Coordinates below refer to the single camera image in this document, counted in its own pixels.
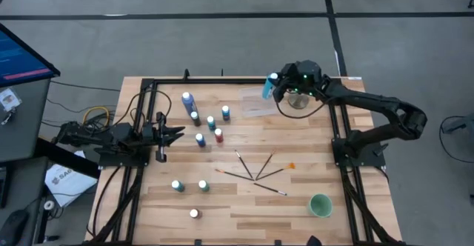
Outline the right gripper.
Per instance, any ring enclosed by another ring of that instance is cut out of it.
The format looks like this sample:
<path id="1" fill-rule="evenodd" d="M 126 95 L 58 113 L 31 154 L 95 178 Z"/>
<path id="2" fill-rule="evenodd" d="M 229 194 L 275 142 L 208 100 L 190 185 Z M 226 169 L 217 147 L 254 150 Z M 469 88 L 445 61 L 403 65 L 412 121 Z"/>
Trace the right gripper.
<path id="1" fill-rule="evenodd" d="M 297 94 L 310 94 L 310 89 L 307 85 L 309 64 L 309 61 L 288 63 L 285 64 L 279 73 L 273 73 L 273 81 L 276 83 L 276 87 L 273 90 L 275 102 L 280 102 L 287 90 Z"/>

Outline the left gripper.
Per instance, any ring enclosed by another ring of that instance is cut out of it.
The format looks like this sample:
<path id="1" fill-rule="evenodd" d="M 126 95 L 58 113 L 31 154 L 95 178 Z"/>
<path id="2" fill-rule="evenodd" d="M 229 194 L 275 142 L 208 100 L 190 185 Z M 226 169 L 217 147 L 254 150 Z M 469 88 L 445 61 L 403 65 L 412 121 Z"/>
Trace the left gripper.
<path id="1" fill-rule="evenodd" d="M 167 155 L 164 153 L 164 146 L 169 147 L 174 141 L 180 139 L 183 134 L 179 134 L 185 129 L 185 126 L 179 127 L 164 127 L 165 124 L 165 115 L 159 111 L 156 114 L 156 124 L 155 127 L 152 122 L 147 122 L 142 128 L 142 142 L 145 146 L 158 146 L 156 151 L 156 161 L 160 163 L 165 163 L 167 161 Z"/>

